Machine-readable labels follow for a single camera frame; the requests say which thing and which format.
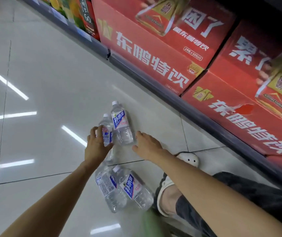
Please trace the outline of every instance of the plastic water bottle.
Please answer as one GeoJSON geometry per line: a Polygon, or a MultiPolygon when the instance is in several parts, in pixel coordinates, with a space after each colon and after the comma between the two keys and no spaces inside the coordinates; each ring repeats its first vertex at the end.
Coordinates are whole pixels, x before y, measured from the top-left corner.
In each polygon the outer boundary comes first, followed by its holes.
{"type": "Polygon", "coordinates": [[[117,130],[120,143],[132,143],[133,136],[128,123],[127,114],[117,101],[112,102],[111,118],[115,130],[117,130]]]}
{"type": "MultiPolygon", "coordinates": [[[[104,138],[104,145],[107,146],[109,143],[112,142],[112,131],[113,131],[113,124],[112,120],[108,114],[104,114],[104,118],[98,125],[103,125],[102,128],[102,136],[104,138]]],[[[108,152],[105,161],[110,162],[113,158],[113,148],[108,152]]]]}
{"type": "Polygon", "coordinates": [[[121,211],[127,205],[126,194],[117,184],[115,176],[111,174],[111,168],[104,162],[97,168],[95,180],[112,213],[121,211]]]}
{"type": "Polygon", "coordinates": [[[123,192],[129,199],[134,200],[139,208],[146,211],[152,206],[154,194],[133,170],[121,168],[117,165],[112,171],[115,173],[117,183],[123,189],[123,192]]]}

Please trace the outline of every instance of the water bottle label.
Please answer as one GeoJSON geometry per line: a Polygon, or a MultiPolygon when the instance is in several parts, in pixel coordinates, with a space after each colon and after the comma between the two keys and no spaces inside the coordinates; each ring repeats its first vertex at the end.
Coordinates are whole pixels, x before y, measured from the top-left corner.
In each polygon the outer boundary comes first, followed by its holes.
{"type": "Polygon", "coordinates": [[[102,128],[102,136],[104,138],[104,145],[107,146],[112,142],[112,131],[108,130],[107,127],[102,128]]]}
{"type": "Polygon", "coordinates": [[[96,183],[104,195],[106,197],[109,195],[111,192],[113,192],[117,188],[117,183],[114,179],[114,177],[111,175],[109,176],[108,174],[103,174],[101,177],[96,179],[96,183]]]}
{"type": "Polygon", "coordinates": [[[141,183],[131,174],[121,183],[120,187],[127,193],[130,199],[134,199],[142,190],[141,183]]]}
{"type": "Polygon", "coordinates": [[[125,115],[124,110],[117,113],[112,113],[111,117],[116,130],[121,127],[129,126],[128,119],[127,116],[125,115]]]}

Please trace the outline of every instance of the dark pants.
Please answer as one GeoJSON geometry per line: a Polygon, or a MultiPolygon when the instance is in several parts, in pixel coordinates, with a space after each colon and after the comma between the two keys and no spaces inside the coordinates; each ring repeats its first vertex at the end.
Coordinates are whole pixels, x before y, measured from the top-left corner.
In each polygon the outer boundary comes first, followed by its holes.
{"type": "MultiPolygon", "coordinates": [[[[213,177],[239,192],[282,223],[282,190],[228,172],[220,172],[213,177]]],[[[208,224],[201,218],[184,196],[178,199],[176,212],[178,216],[185,219],[203,234],[209,237],[216,237],[208,224]]]]}

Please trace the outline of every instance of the shoe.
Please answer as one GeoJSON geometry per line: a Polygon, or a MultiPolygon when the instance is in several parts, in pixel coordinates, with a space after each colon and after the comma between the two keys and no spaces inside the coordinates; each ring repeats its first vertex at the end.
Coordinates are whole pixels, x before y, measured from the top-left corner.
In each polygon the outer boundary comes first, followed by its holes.
{"type": "MultiPolygon", "coordinates": [[[[191,164],[194,167],[198,167],[199,165],[199,158],[194,153],[190,152],[183,152],[176,156],[177,158],[191,164]]],[[[161,215],[168,217],[169,215],[166,214],[161,208],[160,208],[160,199],[162,197],[162,194],[164,190],[167,187],[170,187],[171,185],[174,185],[174,182],[168,177],[166,173],[163,174],[163,178],[160,181],[159,187],[155,191],[154,196],[154,202],[153,202],[153,208],[160,213],[161,215]]]]}

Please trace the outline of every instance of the store shelf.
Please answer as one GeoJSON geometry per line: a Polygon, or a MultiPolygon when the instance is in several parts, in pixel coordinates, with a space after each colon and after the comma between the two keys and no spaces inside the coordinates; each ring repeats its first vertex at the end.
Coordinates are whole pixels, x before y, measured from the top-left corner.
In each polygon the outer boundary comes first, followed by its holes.
{"type": "Polygon", "coordinates": [[[75,26],[75,24],[69,22],[64,16],[62,16],[59,12],[57,12],[52,7],[48,6],[44,2],[40,0],[24,0],[29,6],[37,10],[47,19],[52,21],[54,24],[62,28],[68,34],[72,35],[84,45],[95,51],[101,57],[107,59],[109,54],[109,50],[106,46],[104,46],[100,41],[96,40],[88,33],[84,32],[83,30],[79,29],[75,26]]]}
{"type": "Polygon", "coordinates": [[[207,131],[210,135],[221,141],[231,150],[253,164],[264,174],[282,185],[282,170],[270,163],[262,154],[228,132],[222,126],[202,114],[199,110],[189,105],[179,96],[162,86],[159,82],[145,74],[114,51],[110,51],[109,61],[140,83],[143,87],[158,96],[168,105],[179,111],[186,118],[207,131]]]}
{"type": "Polygon", "coordinates": [[[24,1],[50,21],[61,27],[68,34],[72,35],[84,45],[95,51],[102,58],[109,58],[109,61],[112,65],[125,72],[128,76],[130,76],[130,78],[140,83],[143,87],[151,91],[154,95],[158,96],[165,103],[179,111],[186,118],[197,124],[227,147],[242,156],[248,162],[265,173],[269,178],[282,185],[282,170],[271,164],[259,152],[255,151],[249,145],[242,142],[240,139],[232,135],[206,115],[202,114],[200,111],[186,103],[179,96],[169,91],[167,88],[162,86],[160,83],[145,74],[137,67],[133,66],[117,53],[111,51],[111,55],[109,55],[110,52],[107,47],[84,31],[78,29],[73,23],[70,23],[52,7],[38,0],[24,1]]]}

